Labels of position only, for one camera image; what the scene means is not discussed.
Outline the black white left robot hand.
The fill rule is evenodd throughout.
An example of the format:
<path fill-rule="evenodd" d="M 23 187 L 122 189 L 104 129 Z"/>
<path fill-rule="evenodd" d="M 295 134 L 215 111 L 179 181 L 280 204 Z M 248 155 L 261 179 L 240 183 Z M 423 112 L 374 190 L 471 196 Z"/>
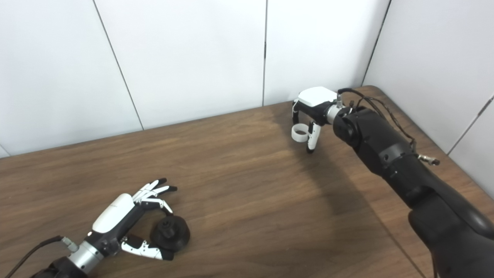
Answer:
<path fill-rule="evenodd" d="M 173 260 L 172 251 L 129 234 L 148 210 L 159 209 L 166 216 L 173 216 L 170 206 L 159 196 L 165 192 L 175 192 L 178 188 L 165 185 L 166 181 L 166 178 L 159 178 L 144 185 L 134 195 L 119 195 L 92 224 L 92 230 L 84 242 L 94 248 L 98 256 L 104 258 L 125 251 L 141 257 Z"/>

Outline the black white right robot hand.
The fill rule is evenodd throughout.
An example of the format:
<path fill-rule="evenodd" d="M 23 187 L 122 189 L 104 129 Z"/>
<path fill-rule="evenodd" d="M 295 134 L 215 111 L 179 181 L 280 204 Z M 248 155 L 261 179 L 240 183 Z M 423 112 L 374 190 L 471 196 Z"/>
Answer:
<path fill-rule="evenodd" d="M 321 128 L 334 124 L 339 111 L 344 107 L 341 95 L 318 86 L 303 90 L 292 103 L 292 139 L 306 142 L 306 151 L 314 153 Z"/>

